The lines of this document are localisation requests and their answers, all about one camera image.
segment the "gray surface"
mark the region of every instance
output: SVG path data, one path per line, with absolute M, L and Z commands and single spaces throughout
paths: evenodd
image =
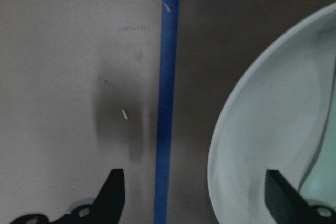
M 161 0 L 0 4 L 0 222 L 55 220 L 124 168 L 120 223 L 152 223 Z
M 333 1 L 181 0 L 168 223 L 217 222 L 207 152 L 227 96 L 272 41 Z M 120 223 L 152 223 L 161 0 L 0 4 L 0 222 L 55 219 L 122 167 Z
M 278 36 L 334 1 L 181 0 L 169 224 L 217 223 L 207 192 L 206 166 L 225 100 L 248 66 Z

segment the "blue tape strip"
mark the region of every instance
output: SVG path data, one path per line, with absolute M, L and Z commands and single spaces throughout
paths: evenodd
M 179 0 L 162 0 L 154 224 L 166 224 Z

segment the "light green object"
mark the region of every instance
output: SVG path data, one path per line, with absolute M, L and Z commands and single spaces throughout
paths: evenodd
M 318 159 L 300 190 L 306 200 L 336 207 L 336 87 L 333 87 L 327 127 Z

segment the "screw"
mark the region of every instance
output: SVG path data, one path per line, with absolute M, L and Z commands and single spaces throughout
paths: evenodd
M 30 219 L 26 224 L 38 224 L 38 217 L 35 216 L 33 219 Z
M 86 208 L 83 208 L 82 210 L 80 210 L 78 212 L 78 215 L 80 217 L 84 217 L 84 216 L 88 215 L 89 213 L 90 213 L 90 208 L 86 207 Z
M 331 217 L 332 216 L 332 212 L 328 208 L 325 208 L 325 207 L 318 207 L 316 209 L 316 212 L 320 216 L 323 216 L 323 217 Z

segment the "white plate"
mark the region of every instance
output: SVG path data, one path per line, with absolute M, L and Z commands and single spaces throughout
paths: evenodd
M 214 130 L 208 187 L 221 224 L 274 223 L 266 169 L 298 189 L 321 140 L 336 57 L 336 4 L 276 40 L 246 71 Z

